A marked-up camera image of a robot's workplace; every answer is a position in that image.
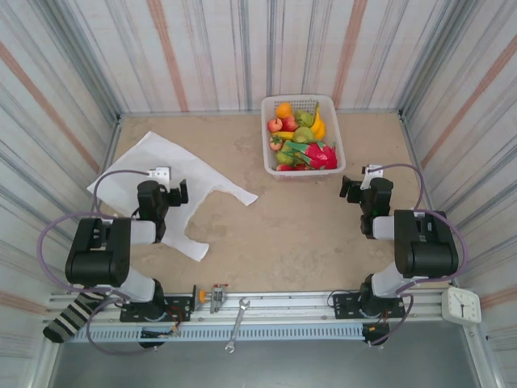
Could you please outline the metal clamp orange knob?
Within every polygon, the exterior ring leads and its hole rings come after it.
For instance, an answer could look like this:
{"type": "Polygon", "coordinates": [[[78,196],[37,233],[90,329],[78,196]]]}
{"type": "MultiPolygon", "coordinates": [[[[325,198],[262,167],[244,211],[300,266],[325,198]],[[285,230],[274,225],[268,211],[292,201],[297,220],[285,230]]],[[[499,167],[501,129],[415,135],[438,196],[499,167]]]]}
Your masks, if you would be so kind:
{"type": "Polygon", "coordinates": [[[226,300],[228,284],[215,284],[209,291],[195,288],[193,311],[209,306],[211,314],[218,313],[226,300]]]}

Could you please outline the black white striped sock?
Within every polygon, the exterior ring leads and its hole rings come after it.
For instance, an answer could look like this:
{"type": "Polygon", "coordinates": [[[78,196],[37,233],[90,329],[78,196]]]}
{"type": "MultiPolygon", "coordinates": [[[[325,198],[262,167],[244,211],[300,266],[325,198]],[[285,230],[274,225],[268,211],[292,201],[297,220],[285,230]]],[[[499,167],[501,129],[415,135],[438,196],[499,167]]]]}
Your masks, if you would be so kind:
{"type": "Polygon", "coordinates": [[[80,293],[43,329],[44,337],[54,344],[68,341],[86,325],[94,309],[106,298],[102,293],[80,293]]]}

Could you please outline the small black electronics module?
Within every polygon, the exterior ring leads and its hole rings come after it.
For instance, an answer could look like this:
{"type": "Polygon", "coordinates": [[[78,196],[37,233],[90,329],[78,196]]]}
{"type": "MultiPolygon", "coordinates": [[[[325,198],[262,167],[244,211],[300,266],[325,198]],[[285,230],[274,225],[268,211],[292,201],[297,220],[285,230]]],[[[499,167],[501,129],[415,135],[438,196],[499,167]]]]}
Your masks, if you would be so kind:
{"type": "Polygon", "coordinates": [[[178,327],[144,327],[141,330],[142,339],[165,339],[179,335],[180,330],[178,327]]]}
{"type": "Polygon", "coordinates": [[[383,339],[380,341],[381,338],[383,338],[385,335],[387,335],[390,332],[390,326],[388,323],[371,323],[371,324],[363,324],[363,337],[364,342],[366,344],[368,343],[375,343],[375,344],[383,344],[385,340],[383,339]]]}

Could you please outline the silver combination wrench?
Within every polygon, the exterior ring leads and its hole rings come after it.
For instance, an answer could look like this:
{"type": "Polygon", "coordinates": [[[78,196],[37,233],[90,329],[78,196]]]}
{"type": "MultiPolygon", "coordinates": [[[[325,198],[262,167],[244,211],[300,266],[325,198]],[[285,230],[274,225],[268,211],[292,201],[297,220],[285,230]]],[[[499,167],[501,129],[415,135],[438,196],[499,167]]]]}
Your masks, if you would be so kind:
{"type": "Polygon", "coordinates": [[[237,335],[239,333],[244,314],[245,314],[246,310],[249,308],[249,306],[250,306],[250,301],[248,301],[247,299],[241,298],[239,300],[239,309],[238,309],[237,317],[236,317],[235,323],[233,325],[233,329],[231,332],[231,336],[229,338],[229,342],[225,345],[225,351],[228,351],[229,354],[232,354],[235,351],[235,341],[237,339],[237,335]]]}

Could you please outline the pink fake dragon fruit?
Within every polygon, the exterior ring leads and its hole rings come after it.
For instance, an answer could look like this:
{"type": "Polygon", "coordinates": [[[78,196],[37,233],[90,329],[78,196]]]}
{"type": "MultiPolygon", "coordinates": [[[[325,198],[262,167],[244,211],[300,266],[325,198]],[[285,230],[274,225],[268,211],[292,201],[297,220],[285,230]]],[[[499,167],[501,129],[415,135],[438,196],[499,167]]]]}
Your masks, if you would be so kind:
{"type": "Polygon", "coordinates": [[[288,150],[283,151],[283,154],[297,162],[303,162],[309,169],[334,170],[338,166],[335,148],[328,146],[324,141],[312,140],[305,143],[286,141],[285,145],[288,150]]]}

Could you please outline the white perforated plastic basket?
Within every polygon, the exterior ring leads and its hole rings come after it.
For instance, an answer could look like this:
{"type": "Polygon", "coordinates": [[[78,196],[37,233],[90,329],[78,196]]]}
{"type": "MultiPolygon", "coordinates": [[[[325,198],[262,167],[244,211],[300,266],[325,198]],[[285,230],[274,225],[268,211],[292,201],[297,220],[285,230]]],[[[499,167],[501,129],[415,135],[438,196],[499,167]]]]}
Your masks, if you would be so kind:
{"type": "Polygon", "coordinates": [[[261,104],[261,134],[263,144],[263,164],[267,173],[277,180],[321,180],[331,175],[341,174],[346,166],[346,157],[343,148],[343,141],[338,125],[338,117],[334,108],[334,102],[330,97],[324,95],[277,95],[266,97],[261,104]],[[323,141],[335,148],[337,154],[337,168],[321,171],[277,171],[274,151],[269,146],[270,131],[267,129],[267,121],[273,119],[275,110],[281,103],[290,103],[292,110],[304,109],[314,113],[316,105],[319,104],[320,113],[326,125],[326,135],[323,141]]]}

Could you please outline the white square clock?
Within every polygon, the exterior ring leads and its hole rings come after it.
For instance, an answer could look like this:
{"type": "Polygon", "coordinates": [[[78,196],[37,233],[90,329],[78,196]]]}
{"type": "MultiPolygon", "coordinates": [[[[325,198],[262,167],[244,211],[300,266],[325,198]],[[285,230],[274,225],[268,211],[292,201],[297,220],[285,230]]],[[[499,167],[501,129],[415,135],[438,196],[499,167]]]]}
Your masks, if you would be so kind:
{"type": "Polygon", "coordinates": [[[441,295],[442,318],[466,327],[481,322],[481,301],[472,291],[451,287],[441,295]]]}

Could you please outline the yellow fake banana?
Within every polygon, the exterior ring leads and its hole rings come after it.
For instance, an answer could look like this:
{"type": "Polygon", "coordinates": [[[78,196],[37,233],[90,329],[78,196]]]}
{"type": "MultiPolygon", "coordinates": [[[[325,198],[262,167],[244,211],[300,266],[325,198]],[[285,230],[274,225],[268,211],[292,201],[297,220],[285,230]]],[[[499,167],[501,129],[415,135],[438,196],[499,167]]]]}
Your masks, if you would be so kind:
{"type": "MultiPolygon", "coordinates": [[[[321,116],[320,104],[316,103],[314,110],[312,112],[310,112],[309,110],[306,110],[306,109],[302,109],[302,110],[305,110],[314,116],[314,123],[313,123],[313,126],[310,127],[310,129],[313,131],[314,140],[322,140],[326,135],[326,124],[323,121],[322,116],[321,116]]],[[[283,140],[292,141],[294,132],[285,132],[285,131],[281,130],[280,132],[273,133],[273,135],[281,137],[283,140]]]]}

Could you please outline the aluminium mounting rail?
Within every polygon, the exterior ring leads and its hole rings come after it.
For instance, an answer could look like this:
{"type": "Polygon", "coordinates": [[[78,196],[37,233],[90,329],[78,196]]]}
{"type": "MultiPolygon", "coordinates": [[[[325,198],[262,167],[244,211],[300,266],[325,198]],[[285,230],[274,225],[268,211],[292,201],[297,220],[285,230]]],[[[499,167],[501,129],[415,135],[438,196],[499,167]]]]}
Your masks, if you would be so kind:
{"type": "MultiPolygon", "coordinates": [[[[414,305],[409,322],[439,321],[441,315],[441,294],[445,289],[417,288],[412,291],[414,305]]],[[[244,324],[287,324],[287,323],[327,323],[336,320],[334,310],[327,304],[328,292],[295,293],[227,293],[219,312],[210,314],[209,303],[196,307],[191,314],[191,325],[229,325],[234,323],[239,311],[239,300],[250,301],[250,307],[244,313],[244,324]]],[[[75,295],[53,294],[49,299],[43,324],[50,323],[59,313],[75,299],[75,295]]],[[[120,309],[109,306],[97,313],[93,319],[94,326],[120,322],[120,309]]]]}

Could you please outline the white plastic bag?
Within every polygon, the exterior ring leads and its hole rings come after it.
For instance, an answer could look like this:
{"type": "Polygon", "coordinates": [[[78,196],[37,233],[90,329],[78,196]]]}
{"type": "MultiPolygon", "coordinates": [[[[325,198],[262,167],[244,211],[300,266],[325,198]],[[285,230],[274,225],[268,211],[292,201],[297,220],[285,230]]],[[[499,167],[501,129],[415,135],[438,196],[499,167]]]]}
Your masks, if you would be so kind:
{"type": "Polygon", "coordinates": [[[136,172],[147,172],[155,167],[170,167],[172,184],[183,179],[187,181],[188,203],[169,209],[162,243],[197,262],[205,257],[209,245],[188,238],[186,228],[207,196],[213,191],[225,192],[235,196],[245,206],[258,199],[257,195],[237,186],[190,151],[153,132],[144,135],[111,165],[109,171],[124,170],[125,173],[103,179],[97,198],[118,214],[131,215],[137,208],[137,185],[145,180],[143,175],[136,172]]]}

